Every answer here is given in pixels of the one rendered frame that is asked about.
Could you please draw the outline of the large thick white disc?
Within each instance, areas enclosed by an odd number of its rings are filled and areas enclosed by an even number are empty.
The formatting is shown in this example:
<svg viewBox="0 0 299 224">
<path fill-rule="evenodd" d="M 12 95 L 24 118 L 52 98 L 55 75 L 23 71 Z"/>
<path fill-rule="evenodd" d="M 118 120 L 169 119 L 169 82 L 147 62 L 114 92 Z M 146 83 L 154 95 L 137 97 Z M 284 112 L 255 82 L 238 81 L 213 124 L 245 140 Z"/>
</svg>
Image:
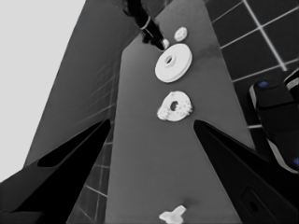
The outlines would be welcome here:
<svg viewBox="0 0 299 224">
<path fill-rule="evenodd" d="M 155 65 L 156 77 L 164 83 L 180 79 L 192 63 L 192 52 L 186 44 L 175 44 L 159 57 Z"/>
</svg>

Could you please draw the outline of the white round carrier with pins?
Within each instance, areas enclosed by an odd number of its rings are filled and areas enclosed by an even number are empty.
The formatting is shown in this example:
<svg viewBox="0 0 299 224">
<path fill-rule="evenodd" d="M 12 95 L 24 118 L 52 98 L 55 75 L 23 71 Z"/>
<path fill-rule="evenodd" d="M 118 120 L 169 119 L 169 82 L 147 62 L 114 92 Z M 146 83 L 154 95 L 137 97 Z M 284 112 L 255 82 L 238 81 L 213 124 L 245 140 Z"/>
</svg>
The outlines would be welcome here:
<svg viewBox="0 0 299 224">
<path fill-rule="evenodd" d="M 190 114 L 180 114 L 178 111 L 179 103 L 183 100 L 190 100 L 189 96 L 183 91 L 171 91 L 163 100 L 161 106 L 168 107 L 170 110 L 168 121 L 181 121 Z"/>
</svg>

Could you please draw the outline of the small white T-shaped piece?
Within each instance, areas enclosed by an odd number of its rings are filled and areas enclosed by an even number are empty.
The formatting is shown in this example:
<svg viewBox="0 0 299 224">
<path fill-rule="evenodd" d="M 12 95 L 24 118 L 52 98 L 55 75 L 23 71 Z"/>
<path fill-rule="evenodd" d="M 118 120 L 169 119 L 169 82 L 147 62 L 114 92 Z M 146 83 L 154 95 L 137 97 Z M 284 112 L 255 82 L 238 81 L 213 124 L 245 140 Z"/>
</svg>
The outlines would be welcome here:
<svg viewBox="0 0 299 224">
<path fill-rule="evenodd" d="M 173 211 L 164 211 L 159 215 L 159 219 L 166 224 L 183 224 L 183 215 L 186 212 L 186 207 L 183 205 L 177 206 Z"/>
</svg>

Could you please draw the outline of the dark robot body block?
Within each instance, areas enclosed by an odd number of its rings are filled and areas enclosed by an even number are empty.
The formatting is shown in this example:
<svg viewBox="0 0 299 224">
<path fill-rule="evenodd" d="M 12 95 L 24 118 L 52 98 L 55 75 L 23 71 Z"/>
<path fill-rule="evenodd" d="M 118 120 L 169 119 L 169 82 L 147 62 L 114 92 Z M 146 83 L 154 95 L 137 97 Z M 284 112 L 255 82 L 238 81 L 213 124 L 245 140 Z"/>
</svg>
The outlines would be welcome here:
<svg viewBox="0 0 299 224">
<path fill-rule="evenodd" d="M 249 97 L 278 164 L 299 175 L 299 68 L 257 81 Z"/>
</svg>

